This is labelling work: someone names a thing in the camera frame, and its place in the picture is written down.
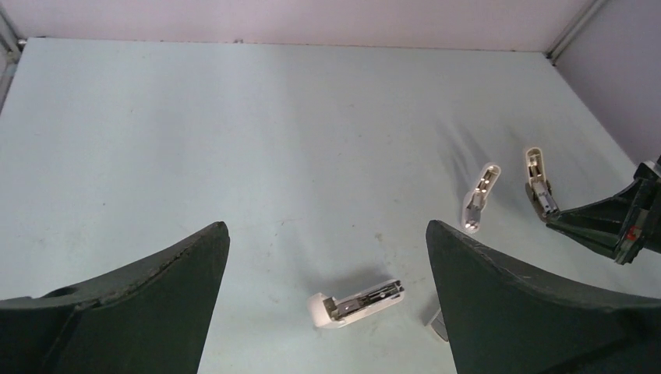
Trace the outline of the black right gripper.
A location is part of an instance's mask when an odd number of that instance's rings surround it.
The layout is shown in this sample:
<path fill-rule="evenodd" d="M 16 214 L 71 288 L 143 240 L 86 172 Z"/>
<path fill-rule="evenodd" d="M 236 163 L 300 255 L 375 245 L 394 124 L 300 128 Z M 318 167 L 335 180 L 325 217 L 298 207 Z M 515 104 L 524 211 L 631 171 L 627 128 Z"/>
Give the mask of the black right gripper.
<path fill-rule="evenodd" d="M 631 263 L 643 249 L 660 253 L 660 161 L 645 161 L 623 191 L 548 216 L 546 226 L 596 254 Z"/>

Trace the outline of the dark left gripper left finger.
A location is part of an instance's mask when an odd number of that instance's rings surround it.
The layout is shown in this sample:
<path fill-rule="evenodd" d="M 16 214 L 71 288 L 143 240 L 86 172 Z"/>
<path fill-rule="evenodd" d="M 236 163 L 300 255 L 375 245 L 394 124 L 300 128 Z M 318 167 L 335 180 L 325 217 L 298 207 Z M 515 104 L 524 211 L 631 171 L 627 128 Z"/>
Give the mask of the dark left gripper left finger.
<path fill-rule="evenodd" d="M 214 222 L 98 277 L 3 300 L 2 372 L 197 372 L 229 248 Z"/>

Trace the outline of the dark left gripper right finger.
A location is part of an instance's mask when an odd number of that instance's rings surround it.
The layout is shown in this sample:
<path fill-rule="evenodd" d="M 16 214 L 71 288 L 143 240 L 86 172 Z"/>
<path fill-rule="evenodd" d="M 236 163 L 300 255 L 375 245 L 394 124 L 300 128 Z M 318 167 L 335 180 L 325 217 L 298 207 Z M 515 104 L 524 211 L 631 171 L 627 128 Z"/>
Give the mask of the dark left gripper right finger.
<path fill-rule="evenodd" d="M 443 221 L 426 245 L 459 373 L 659 372 L 659 299 L 558 276 Z"/>

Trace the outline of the staple tray with staples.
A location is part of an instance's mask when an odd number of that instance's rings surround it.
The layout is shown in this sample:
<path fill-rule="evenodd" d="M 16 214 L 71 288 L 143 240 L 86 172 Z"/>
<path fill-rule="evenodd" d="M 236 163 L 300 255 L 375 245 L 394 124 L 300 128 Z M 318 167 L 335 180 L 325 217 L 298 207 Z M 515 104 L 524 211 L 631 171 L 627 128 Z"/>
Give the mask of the staple tray with staples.
<path fill-rule="evenodd" d="M 426 324 L 426 327 L 432 330 L 442 341 L 446 343 L 449 341 L 441 308 L 438 308 L 437 311 L 432 314 Z"/>

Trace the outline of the small beige brown stapler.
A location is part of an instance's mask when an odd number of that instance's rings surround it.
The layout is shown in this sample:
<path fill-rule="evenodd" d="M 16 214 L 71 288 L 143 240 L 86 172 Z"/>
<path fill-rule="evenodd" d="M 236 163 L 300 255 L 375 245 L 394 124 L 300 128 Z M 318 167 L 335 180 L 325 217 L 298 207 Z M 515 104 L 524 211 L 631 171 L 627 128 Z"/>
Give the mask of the small beige brown stapler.
<path fill-rule="evenodd" d="M 542 222 L 559 212 L 552 195 L 552 188 L 546 177 L 543 152 L 539 147 L 530 147 L 525 151 L 527 183 L 525 191 L 528 200 Z"/>

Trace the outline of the white stapler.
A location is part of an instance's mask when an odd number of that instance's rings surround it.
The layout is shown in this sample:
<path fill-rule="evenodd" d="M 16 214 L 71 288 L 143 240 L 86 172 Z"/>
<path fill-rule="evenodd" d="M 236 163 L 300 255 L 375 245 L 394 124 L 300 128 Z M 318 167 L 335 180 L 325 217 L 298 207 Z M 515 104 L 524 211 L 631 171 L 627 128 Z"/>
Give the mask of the white stapler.
<path fill-rule="evenodd" d="M 400 280 L 390 279 L 342 299 L 317 293 L 307 300 L 313 325 L 339 329 L 396 305 L 405 298 Z"/>

